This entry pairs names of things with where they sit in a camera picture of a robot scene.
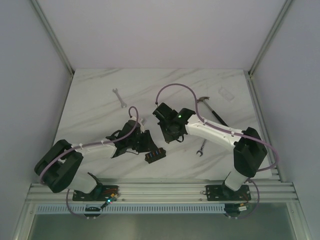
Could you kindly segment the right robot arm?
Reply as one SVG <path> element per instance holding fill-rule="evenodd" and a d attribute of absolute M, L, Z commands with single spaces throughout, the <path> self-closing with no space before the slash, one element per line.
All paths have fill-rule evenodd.
<path fill-rule="evenodd" d="M 234 199 L 245 181 L 256 175 L 267 155 L 267 149 L 254 128 L 230 128 L 209 121 L 188 108 L 182 108 L 177 112 L 165 103 L 161 103 L 153 111 L 153 115 L 158 119 L 158 125 L 168 144 L 183 140 L 185 135 L 191 135 L 204 138 L 233 152 L 233 169 L 221 187 L 223 197 L 228 200 Z"/>

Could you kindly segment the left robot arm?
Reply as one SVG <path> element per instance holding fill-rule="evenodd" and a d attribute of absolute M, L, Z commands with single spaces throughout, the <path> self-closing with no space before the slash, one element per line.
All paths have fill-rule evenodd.
<path fill-rule="evenodd" d="M 75 190 L 84 193 L 90 201 L 97 201 L 102 196 L 103 185 L 94 174 L 79 170 L 85 154 L 98 153 L 104 158 L 114 159 L 128 150 L 144 153 L 147 163 L 152 163 L 161 153 L 150 131 L 135 117 L 99 142 L 73 146 L 65 139 L 58 140 L 35 165 L 34 172 L 53 193 Z"/>

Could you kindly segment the black fuse box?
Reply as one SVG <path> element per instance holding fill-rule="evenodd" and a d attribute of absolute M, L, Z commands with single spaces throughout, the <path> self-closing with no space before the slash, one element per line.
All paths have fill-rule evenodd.
<path fill-rule="evenodd" d="M 161 148 L 158 148 L 156 150 L 153 150 L 149 153 L 145 154 L 145 158 L 144 160 L 148 163 L 148 164 L 152 164 L 160 159 L 163 159 L 166 157 L 166 150 Z"/>

